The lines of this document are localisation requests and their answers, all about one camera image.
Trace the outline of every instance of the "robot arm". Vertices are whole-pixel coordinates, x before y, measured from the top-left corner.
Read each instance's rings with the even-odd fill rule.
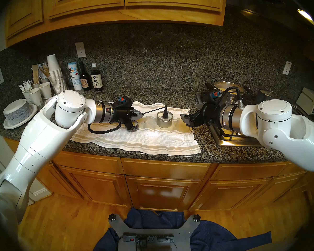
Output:
[[[0,174],[0,195],[16,210],[22,221],[29,201],[29,189],[38,172],[52,160],[85,122],[125,124],[143,116],[131,107],[126,96],[115,103],[85,99],[76,91],[63,91],[51,99],[24,129],[19,146],[7,168]],[[50,118],[55,112],[57,124]]]
[[[308,171],[314,171],[314,122],[292,114],[290,103],[272,99],[257,105],[222,105],[219,100],[200,106],[191,115],[182,115],[187,126],[215,123],[224,129],[256,138],[268,149],[276,149]]]

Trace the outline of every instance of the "white towel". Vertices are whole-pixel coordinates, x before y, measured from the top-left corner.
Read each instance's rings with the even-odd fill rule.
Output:
[[[135,109],[144,113],[164,107],[161,103],[144,105],[138,101],[133,102]],[[120,148],[126,151],[140,151],[150,155],[192,155],[201,153],[200,147],[194,140],[193,130],[181,120],[180,114],[188,114],[188,109],[167,108],[173,114],[172,126],[161,128],[156,124],[156,115],[153,111],[138,120],[139,129],[129,132],[124,125],[114,132],[106,134],[93,134],[88,131],[87,124],[83,124],[73,135],[71,140],[80,143],[93,142],[105,148]],[[117,127],[115,124],[92,124],[93,130],[109,130]]]

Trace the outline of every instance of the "black knob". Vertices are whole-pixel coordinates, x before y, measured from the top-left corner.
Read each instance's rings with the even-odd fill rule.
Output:
[[[199,214],[194,215],[193,221],[199,222],[200,220],[201,220],[201,217],[199,216]]]
[[[111,215],[108,216],[108,220],[110,221],[116,220],[116,215],[112,213]]]

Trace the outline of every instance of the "dark glass bottle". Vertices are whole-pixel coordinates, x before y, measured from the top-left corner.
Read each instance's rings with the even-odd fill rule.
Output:
[[[80,81],[81,85],[83,86],[84,91],[89,91],[93,88],[93,82],[90,75],[85,72],[85,67],[83,61],[79,62],[80,66]]]
[[[96,63],[92,64],[91,77],[94,89],[97,92],[102,91],[101,74],[98,68],[96,67]]]

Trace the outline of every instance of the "white plate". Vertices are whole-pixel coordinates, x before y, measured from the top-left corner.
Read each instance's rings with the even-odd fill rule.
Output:
[[[4,128],[7,130],[15,129],[16,127],[19,127],[19,126],[25,124],[27,121],[29,121],[33,116],[35,116],[35,114],[37,112],[37,106],[35,104],[30,104],[30,107],[31,107],[31,114],[29,115],[28,118],[26,118],[25,120],[13,125],[13,126],[9,125],[7,119],[5,119]]]

